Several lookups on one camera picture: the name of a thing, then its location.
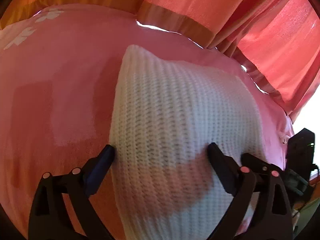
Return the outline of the white red black knit sweater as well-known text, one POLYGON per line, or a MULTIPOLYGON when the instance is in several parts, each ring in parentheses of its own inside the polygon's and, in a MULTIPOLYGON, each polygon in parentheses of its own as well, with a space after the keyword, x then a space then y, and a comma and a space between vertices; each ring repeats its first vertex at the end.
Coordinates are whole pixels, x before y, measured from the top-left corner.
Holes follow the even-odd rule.
POLYGON ((238 77, 137 45, 123 56, 109 142, 127 239, 206 239, 232 201, 207 146, 236 162, 266 152, 257 104, 238 77))

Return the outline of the pink curtain with tan hem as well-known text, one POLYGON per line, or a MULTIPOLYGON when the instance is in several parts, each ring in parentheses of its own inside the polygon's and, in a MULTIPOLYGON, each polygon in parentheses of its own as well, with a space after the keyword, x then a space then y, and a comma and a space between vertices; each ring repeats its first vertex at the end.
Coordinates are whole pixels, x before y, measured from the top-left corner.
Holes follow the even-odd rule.
POLYGON ((319 87, 319 0, 1 0, 1 27, 61 4, 129 12, 249 68, 295 121, 319 87))

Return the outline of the pink patterned bed sheet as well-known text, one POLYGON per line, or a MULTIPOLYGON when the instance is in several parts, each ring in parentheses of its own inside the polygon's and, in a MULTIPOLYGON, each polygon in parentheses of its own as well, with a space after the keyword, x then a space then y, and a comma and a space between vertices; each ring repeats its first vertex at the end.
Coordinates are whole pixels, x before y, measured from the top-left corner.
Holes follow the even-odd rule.
POLYGON ((48 7, 1 31, 1 205, 21 234, 43 172, 68 172, 106 144, 121 59, 131 44, 240 77, 263 118, 267 161, 285 166, 282 138, 292 135, 291 120, 239 63, 182 35, 139 25, 124 11, 48 7))

